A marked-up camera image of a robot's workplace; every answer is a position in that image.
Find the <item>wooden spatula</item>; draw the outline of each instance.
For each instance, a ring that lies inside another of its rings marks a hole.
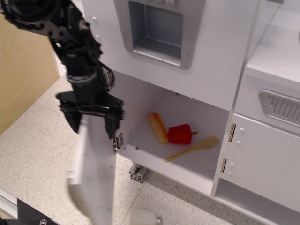
[[[213,137],[213,136],[207,137],[207,138],[202,139],[197,144],[194,144],[192,147],[190,147],[190,148],[188,148],[188,149],[186,149],[182,152],[179,152],[175,155],[164,158],[164,162],[166,163],[166,162],[168,162],[172,159],[175,159],[179,156],[183,156],[183,155],[185,155],[187,153],[190,153],[190,152],[210,149],[210,148],[216,147],[217,145],[219,145],[219,139],[217,137]]]

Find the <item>screw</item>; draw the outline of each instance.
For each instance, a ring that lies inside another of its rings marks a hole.
[[[39,225],[46,225],[47,224],[47,220],[45,219],[42,219],[40,222],[39,222]]]

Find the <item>plastic food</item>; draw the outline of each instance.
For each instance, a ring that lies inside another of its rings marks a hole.
[[[160,118],[160,115],[157,112],[154,112],[150,115],[149,123],[152,130],[155,133],[157,140],[161,143],[167,143],[169,141],[168,133],[167,130],[165,129],[164,123]]]
[[[176,127],[169,128],[169,141],[171,143],[190,144],[192,142],[192,135],[198,132],[192,132],[188,124],[183,124]]]
[[[204,138],[202,139],[201,141],[199,141],[197,144],[194,144],[192,147],[184,150],[184,151],[181,151],[175,155],[172,155],[170,157],[167,157],[167,158],[164,158],[164,162],[168,162],[172,159],[175,159],[175,158],[178,158],[180,156],[183,156],[187,153],[190,153],[190,152],[195,152],[195,151],[202,151],[202,150],[206,150],[206,149],[210,149],[210,148],[213,148],[213,147],[216,147],[219,145],[219,139],[217,137],[207,137],[207,138]]]

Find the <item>metal hinge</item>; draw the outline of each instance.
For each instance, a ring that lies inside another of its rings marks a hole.
[[[226,159],[226,158],[223,158],[222,166],[221,166],[221,169],[220,169],[220,172],[221,172],[221,173],[224,172],[224,169],[225,169],[225,166],[226,166],[226,162],[227,162],[227,159]]]
[[[123,140],[123,133],[121,133],[118,137],[113,138],[113,149],[114,152],[117,153],[118,149],[120,149],[122,146],[125,145],[124,140]]]
[[[110,92],[115,87],[113,83],[114,77],[112,72],[107,71],[106,69],[103,70],[105,71],[104,72],[105,88],[107,92]]]
[[[233,141],[233,134],[234,134],[235,126],[236,125],[234,123],[231,124],[230,133],[229,133],[229,136],[227,139],[227,141],[229,141],[229,142]]]

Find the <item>tile floor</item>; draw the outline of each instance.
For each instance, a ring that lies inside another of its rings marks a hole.
[[[75,1],[82,10],[80,0]],[[73,169],[77,134],[58,109],[55,94],[71,90],[61,78],[0,136],[0,188],[62,225],[88,225],[68,196],[66,174]],[[114,225],[128,225],[132,208],[154,212],[164,225],[260,225],[155,172],[146,183],[129,178],[132,163],[117,156]]]

